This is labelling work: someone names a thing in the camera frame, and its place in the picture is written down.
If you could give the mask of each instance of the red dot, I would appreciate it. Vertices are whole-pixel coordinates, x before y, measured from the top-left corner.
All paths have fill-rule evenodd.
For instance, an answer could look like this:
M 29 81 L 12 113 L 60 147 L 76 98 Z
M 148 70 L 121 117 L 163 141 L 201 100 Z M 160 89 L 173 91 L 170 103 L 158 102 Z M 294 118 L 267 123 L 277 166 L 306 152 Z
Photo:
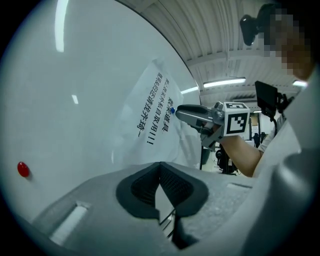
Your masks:
M 28 177 L 30 174 L 29 167 L 24 162 L 18 163 L 18 172 L 22 177 Z

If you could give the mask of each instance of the screen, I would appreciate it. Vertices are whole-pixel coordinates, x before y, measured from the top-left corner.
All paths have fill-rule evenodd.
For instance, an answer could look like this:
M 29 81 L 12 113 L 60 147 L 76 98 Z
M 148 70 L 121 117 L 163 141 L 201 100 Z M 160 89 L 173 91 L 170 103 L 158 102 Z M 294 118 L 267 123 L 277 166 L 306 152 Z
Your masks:
M 275 112 L 278 89 L 260 81 L 256 81 L 254 84 L 258 107 L 262 110 L 268 108 L 272 112 Z

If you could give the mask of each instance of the white wall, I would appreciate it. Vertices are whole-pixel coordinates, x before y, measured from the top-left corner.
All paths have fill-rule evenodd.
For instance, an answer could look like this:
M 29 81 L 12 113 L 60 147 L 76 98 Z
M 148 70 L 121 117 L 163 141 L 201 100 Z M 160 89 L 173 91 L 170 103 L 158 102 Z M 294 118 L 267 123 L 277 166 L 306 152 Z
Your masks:
M 153 59 L 164 58 L 181 91 L 196 86 L 166 39 L 113 0 L 69 1 L 58 52 L 56 4 L 43 1 L 32 12 L 0 70 L 0 185 L 11 209 L 29 222 L 87 179 L 126 167 L 125 159 L 121 166 L 112 160 L 113 121 Z M 199 103 L 199 93 L 187 97 L 183 103 Z M 200 145 L 185 140 L 179 150 L 177 163 L 200 161 Z M 20 161 L 30 178 L 19 176 Z
M 253 140 L 253 137 L 255 133 L 259 134 L 259 127 L 258 125 L 251 126 L 251 139 Z
M 280 117 L 279 112 L 275 113 L 274 119 L 277 120 Z M 274 122 L 270 122 L 270 118 L 266 115 L 259 113 L 260 118 L 260 132 L 265 132 L 265 134 L 269 134 L 272 129 L 275 127 Z

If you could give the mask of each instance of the fluorescent light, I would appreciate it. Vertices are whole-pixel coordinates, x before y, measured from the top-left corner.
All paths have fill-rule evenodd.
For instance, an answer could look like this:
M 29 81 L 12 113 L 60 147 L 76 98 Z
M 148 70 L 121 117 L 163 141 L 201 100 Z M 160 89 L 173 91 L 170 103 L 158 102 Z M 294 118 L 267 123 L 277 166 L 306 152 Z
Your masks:
M 71 96 L 72 96 L 74 104 L 79 104 L 77 95 L 71 95 Z
M 303 86 L 303 87 L 306 87 L 308 84 L 307 84 L 307 82 L 296 80 L 296 81 L 293 82 L 292 85 L 294 85 L 294 86 Z
M 231 84 L 240 84 L 246 81 L 245 78 L 234 78 L 234 79 L 227 79 L 222 81 L 216 82 L 205 82 L 203 84 L 204 88 L 211 87 L 211 86 L 223 86 L 223 85 L 231 85 Z
M 65 50 L 64 29 L 68 2 L 69 0 L 58 0 L 56 4 L 54 19 L 54 37 L 55 48 L 59 53 L 63 53 Z
M 183 90 L 181 93 L 182 94 L 187 94 L 187 93 L 190 93 L 190 92 L 193 92 L 193 91 L 197 91 L 197 90 L 198 90 L 198 86 L 190 88 L 190 89 L 187 89 L 187 90 Z

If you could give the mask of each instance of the corrugated ceiling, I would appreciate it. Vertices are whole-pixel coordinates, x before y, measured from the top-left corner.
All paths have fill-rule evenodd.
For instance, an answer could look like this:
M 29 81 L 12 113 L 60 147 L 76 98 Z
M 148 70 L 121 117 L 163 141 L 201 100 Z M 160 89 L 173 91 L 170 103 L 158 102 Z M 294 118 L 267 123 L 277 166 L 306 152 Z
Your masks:
M 262 0 L 123 0 L 158 28 L 189 67 L 200 88 L 201 102 L 254 98 L 255 81 L 276 86 L 295 96 L 295 77 L 275 56 L 266 56 L 256 39 L 244 44 L 239 21 L 244 14 L 256 17 Z M 203 84 L 231 77 L 245 77 L 245 84 L 204 88 Z M 256 103 L 250 103 L 257 110 Z

